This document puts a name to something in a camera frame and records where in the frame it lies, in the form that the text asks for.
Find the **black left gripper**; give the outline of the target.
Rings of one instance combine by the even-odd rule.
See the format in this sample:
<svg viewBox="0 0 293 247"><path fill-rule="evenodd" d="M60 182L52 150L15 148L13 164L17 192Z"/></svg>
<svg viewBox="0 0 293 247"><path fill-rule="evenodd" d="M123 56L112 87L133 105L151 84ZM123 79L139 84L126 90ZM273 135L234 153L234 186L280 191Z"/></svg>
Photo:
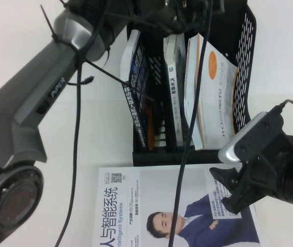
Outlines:
<svg viewBox="0 0 293 247"><path fill-rule="evenodd" d="M210 14L225 13L224 1L147 1L146 31L184 33L203 31Z"/></svg>

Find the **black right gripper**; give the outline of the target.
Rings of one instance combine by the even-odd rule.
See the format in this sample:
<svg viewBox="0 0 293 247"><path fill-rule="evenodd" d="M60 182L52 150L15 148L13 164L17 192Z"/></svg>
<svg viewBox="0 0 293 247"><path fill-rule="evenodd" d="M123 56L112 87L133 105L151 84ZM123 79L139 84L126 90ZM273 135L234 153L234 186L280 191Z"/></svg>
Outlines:
<svg viewBox="0 0 293 247"><path fill-rule="evenodd" d="M224 186L235 186L235 196L224 198L227 211L238 214L265 196L290 201L286 191L290 154L275 157L261 154L247 160L241 159L241 162L243 166L239 172L236 168L210 168L215 180Z"/></svg>

